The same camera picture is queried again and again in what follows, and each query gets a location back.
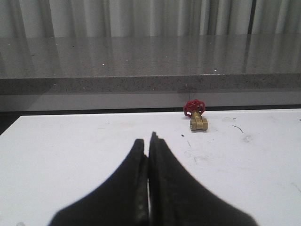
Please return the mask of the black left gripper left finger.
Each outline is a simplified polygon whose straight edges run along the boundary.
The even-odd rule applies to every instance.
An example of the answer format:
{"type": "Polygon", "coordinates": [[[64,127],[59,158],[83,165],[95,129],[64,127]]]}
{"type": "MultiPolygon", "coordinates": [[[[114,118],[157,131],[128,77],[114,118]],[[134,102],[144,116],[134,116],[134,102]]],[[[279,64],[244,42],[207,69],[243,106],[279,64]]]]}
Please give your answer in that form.
{"type": "Polygon", "coordinates": [[[51,226],[147,226],[148,158],[137,139],[116,171],[84,198],[56,213],[51,226]]]}

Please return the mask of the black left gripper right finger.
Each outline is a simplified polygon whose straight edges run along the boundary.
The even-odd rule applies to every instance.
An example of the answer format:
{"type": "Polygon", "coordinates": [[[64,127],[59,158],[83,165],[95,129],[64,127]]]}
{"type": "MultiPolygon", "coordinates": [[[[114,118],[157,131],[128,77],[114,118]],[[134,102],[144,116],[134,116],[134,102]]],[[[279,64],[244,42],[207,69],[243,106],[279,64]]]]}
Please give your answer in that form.
{"type": "Polygon", "coordinates": [[[152,133],[149,148],[152,226],[255,226],[248,214],[202,186],[152,133]]]}

